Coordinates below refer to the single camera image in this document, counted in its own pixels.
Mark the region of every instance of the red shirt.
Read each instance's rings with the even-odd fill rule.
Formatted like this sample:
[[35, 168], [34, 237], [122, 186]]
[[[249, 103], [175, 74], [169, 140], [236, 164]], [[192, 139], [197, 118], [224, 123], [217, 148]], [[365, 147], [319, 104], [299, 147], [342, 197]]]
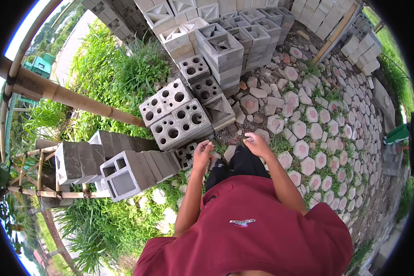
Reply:
[[150, 239], [133, 275], [340, 276], [353, 256], [347, 227], [326, 203], [303, 216], [279, 203], [271, 179], [232, 176], [205, 193], [201, 209], [180, 237]]

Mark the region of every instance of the embroidered logo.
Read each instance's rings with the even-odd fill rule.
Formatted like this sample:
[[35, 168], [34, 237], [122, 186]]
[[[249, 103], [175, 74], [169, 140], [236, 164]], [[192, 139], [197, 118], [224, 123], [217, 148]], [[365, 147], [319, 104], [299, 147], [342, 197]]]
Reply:
[[248, 227], [248, 224], [251, 222], [255, 222], [256, 219], [252, 218], [252, 219], [246, 219], [246, 220], [231, 220], [229, 221], [229, 223], [231, 224], [235, 224], [236, 226], [239, 227]]

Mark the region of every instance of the green cloth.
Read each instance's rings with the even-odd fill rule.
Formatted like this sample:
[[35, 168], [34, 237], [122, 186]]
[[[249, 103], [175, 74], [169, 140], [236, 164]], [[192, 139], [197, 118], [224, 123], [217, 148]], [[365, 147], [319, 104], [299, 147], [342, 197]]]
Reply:
[[409, 131], [406, 126], [406, 124], [400, 125], [396, 127], [395, 129], [391, 130], [386, 136], [385, 136], [385, 144], [389, 145], [392, 143], [397, 143], [402, 140], [406, 140], [409, 138]]

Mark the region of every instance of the hand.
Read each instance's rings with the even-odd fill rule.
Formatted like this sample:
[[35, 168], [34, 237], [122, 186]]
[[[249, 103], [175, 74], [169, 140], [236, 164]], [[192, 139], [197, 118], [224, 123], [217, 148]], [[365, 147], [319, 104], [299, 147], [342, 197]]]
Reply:
[[274, 153], [270, 150], [265, 138], [253, 132], [245, 134], [247, 139], [244, 139], [244, 145], [256, 156], [262, 157], [264, 160], [274, 156]]
[[207, 162], [210, 159], [210, 151], [213, 150], [215, 145], [209, 140], [205, 140], [198, 144], [193, 156], [193, 171], [205, 173]]

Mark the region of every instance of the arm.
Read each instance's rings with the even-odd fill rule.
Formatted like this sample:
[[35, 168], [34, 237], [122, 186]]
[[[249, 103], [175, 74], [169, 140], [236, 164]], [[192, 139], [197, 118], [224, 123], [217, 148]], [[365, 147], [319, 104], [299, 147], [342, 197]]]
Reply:
[[268, 165], [273, 185], [275, 186], [276, 196], [278, 201], [288, 208], [299, 211], [303, 215], [307, 213], [307, 208], [288, 174], [282, 168], [275, 154], [263, 137], [253, 132], [246, 133], [247, 139], [244, 139], [244, 144], [256, 156], [262, 157]]
[[210, 151], [213, 150], [213, 147], [212, 142], [205, 140], [199, 143], [195, 149], [193, 168], [181, 208], [177, 215], [173, 237], [181, 236], [198, 220], [203, 176], [210, 158]]

